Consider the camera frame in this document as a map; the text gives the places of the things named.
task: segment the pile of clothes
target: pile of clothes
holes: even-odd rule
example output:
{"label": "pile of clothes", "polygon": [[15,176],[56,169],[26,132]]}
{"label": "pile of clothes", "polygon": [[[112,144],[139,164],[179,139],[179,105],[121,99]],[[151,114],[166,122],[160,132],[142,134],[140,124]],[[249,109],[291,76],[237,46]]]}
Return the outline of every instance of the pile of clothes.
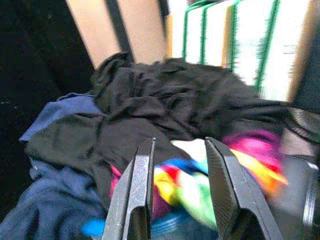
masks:
{"label": "pile of clothes", "polygon": [[258,98],[228,69],[182,59],[135,64],[118,53],[90,80],[89,93],[48,103],[20,138],[34,183],[0,224],[0,239],[88,237],[88,223],[106,219],[121,174],[148,138],[156,138],[154,220],[183,206],[216,228],[206,164],[173,140],[224,142],[266,194],[286,182],[278,148],[287,107]]}

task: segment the dark background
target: dark background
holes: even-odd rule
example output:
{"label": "dark background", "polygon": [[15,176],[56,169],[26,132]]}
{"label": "dark background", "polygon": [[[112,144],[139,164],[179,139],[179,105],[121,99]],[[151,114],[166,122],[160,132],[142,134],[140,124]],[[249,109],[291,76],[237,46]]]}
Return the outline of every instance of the dark background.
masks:
{"label": "dark background", "polygon": [[93,71],[65,0],[1,1],[0,221],[31,183],[19,137],[49,101],[87,92]]}

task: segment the navy blue fabric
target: navy blue fabric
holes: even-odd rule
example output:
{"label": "navy blue fabric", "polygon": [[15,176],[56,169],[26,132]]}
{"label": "navy blue fabric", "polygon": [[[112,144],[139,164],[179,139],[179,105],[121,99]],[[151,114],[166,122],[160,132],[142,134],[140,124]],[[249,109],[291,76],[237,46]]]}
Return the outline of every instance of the navy blue fabric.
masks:
{"label": "navy blue fabric", "polygon": [[105,219],[93,179],[69,166],[56,169],[31,160],[35,182],[0,224],[0,239],[55,240],[81,237],[92,218]]}
{"label": "navy blue fabric", "polygon": [[102,112],[95,105],[93,95],[71,92],[59,97],[57,101],[49,102],[45,105],[34,123],[19,140],[27,142],[33,134],[46,128],[54,121],[76,113],[101,114]]}
{"label": "navy blue fabric", "polygon": [[[69,93],[49,102],[19,140],[29,141],[36,132],[74,113],[100,114],[101,111],[92,95]],[[89,220],[106,218],[97,187],[88,174],[69,166],[59,168],[42,161],[30,161],[30,176],[35,182],[0,224],[0,240],[79,238],[83,225]]]}

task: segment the yellow fabric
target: yellow fabric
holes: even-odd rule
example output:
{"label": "yellow fabric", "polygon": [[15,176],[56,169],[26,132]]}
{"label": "yellow fabric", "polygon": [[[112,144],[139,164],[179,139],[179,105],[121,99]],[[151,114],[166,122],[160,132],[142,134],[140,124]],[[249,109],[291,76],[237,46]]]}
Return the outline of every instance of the yellow fabric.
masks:
{"label": "yellow fabric", "polygon": [[177,186],[168,173],[157,167],[154,169],[153,182],[163,200],[171,206],[178,204]]}
{"label": "yellow fabric", "polygon": [[284,176],[267,168],[254,157],[234,149],[230,151],[233,152],[239,163],[252,173],[267,194],[274,195],[280,184],[288,184]]}

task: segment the black garment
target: black garment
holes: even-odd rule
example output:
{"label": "black garment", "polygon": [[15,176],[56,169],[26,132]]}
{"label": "black garment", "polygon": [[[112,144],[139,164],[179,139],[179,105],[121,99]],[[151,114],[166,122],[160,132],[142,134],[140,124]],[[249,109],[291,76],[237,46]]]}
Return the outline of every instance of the black garment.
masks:
{"label": "black garment", "polygon": [[172,158],[190,159],[147,119],[109,122],[108,117],[97,114],[72,114],[57,120],[31,137],[26,153],[35,159],[71,166],[91,175],[102,204],[108,209],[110,165],[123,173],[138,146],[152,137],[156,138],[155,164]]}
{"label": "black garment", "polygon": [[190,158],[170,140],[253,129],[280,131],[283,103],[262,100],[226,69],[181,59],[131,64],[127,54],[108,58],[92,76],[97,106],[106,115],[69,115],[33,135],[26,153],[91,175],[109,206],[110,165],[123,172],[139,144],[156,138],[155,163]]}
{"label": "black garment", "polygon": [[281,132],[285,103],[258,94],[228,69],[168,59],[131,64],[126,53],[106,59],[91,77],[95,102],[112,119],[140,117],[170,139],[190,140],[262,128]]}

